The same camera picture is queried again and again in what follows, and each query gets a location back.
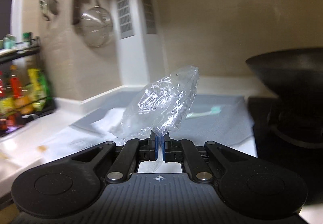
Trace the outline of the clear plastic wrap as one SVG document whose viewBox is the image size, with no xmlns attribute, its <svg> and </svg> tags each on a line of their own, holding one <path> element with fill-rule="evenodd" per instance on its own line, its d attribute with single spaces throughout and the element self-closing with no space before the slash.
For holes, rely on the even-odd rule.
<svg viewBox="0 0 323 224">
<path fill-rule="evenodd" d="M 131 139 L 157 135 L 157 154 L 162 154 L 162 137 L 176 131 L 186 118 L 197 94 L 199 68 L 182 67 L 147 84 L 126 107 L 119 126 L 123 144 Z"/>
</svg>

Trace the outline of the white paper towel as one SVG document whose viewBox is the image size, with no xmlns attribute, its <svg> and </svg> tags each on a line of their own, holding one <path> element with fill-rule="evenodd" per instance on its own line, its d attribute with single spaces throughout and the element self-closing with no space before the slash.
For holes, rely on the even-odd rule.
<svg viewBox="0 0 323 224">
<path fill-rule="evenodd" d="M 92 128 L 108 139 L 116 139 L 121 134 L 121 123 L 125 108 L 109 109 L 98 121 L 91 124 Z"/>
</svg>

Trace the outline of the teal white utensil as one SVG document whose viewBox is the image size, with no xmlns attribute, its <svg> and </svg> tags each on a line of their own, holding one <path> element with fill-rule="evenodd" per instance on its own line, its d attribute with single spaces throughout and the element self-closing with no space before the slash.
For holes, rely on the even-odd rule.
<svg viewBox="0 0 323 224">
<path fill-rule="evenodd" d="M 198 117 L 204 117 L 204 116 L 217 115 L 217 114 L 220 114 L 221 111 L 222 111 L 221 107 L 215 106 L 215 107 L 212 107 L 209 111 L 206 111 L 206 112 L 191 112 L 191 113 L 188 113 L 186 118 L 191 119 L 191 118 L 198 118 Z"/>
</svg>

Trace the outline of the black spice rack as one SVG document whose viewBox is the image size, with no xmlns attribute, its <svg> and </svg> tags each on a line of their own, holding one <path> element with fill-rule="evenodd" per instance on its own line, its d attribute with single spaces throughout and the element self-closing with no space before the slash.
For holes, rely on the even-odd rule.
<svg viewBox="0 0 323 224">
<path fill-rule="evenodd" d="M 1 41 L 1 138 L 56 108 L 40 37 L 12 48 Z"/>
</svg>

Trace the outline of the black stove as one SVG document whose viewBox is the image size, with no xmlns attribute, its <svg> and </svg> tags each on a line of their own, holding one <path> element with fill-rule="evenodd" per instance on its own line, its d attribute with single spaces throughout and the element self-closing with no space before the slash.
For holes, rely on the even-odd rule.
<svg viewBox="0 0 323 224">
<path fill-rule="evenodd" d="M 308 188 L 307 204 L 322 203 L 322 117 L 291 109 L 275 98 L 250 97 L 247 108 L 260 159 L 297 173 Z"/>
</svg>

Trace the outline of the hanging metal strainer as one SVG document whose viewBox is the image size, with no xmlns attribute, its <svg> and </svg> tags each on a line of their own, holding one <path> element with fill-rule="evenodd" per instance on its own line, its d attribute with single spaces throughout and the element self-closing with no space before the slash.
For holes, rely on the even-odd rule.
<svg viewBox="0 0 323 224">
<path fill-rule="evenodd" d="M 79 24 L 83 41 L 90 48 L 106 45 L 113 31 L 113 21 L 109 11 L 100 6 L 99 0 L 95 0 L 95 6 L 84 11 Z"/>
</svg>

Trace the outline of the black wok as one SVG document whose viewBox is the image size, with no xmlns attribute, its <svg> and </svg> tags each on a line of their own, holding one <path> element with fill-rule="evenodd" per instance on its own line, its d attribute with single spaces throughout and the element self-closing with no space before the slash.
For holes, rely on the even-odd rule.
<svg viewBox="0 0 323 224">
<path fill-rule="evenodd" d="M 280 98 L 322 98 L 322 47 L 264 53 L 245 63 Z"/>
</svg>

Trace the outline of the grey wall vent left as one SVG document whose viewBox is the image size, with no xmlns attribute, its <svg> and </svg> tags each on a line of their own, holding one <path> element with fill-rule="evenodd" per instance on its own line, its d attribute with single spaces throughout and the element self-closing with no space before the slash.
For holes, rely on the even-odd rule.
<svg viewBox="0 0 323 224">
<path fill-rule="evenodd" d="M 117 15 L 121 39 L 125 39 L 134 35 L 132 26 L 130 0 L 116 0 Z"/>
</svg>

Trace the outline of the grey wall vent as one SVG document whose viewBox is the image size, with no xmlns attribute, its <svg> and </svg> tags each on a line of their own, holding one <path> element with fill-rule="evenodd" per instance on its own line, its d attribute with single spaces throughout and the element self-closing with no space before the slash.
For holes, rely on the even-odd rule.
<svg viewBox="0 0 323 224">
<path fill-rule="evenodd" d="M 116 0 L 117 15 L 121 39 L 125 39 L 134 35 L 132 26 L 130 0 Z"/>
<path fill-rule="evenodd" d="M 155 21 L 154 9 L 153 9 L 153 0 L 141 0 L 145 25 L 146 25 L 146 33 L 147 34 L 157 34 L 157 25 Z"/>
</svg>

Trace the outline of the grey wall vent right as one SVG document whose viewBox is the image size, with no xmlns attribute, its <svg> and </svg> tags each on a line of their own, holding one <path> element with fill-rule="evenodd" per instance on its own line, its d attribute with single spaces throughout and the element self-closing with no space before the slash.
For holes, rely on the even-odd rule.
<svg viewBox="0 0 323 224">
<path fill-rule="evenodd" d="M 157 34 L 157 25 L 155 21 L 154 9 L 153 9 L 153 0 L 141 0 L 145 25 L 146 25 L 146 33 L 147 34 Z"/>
</svg>

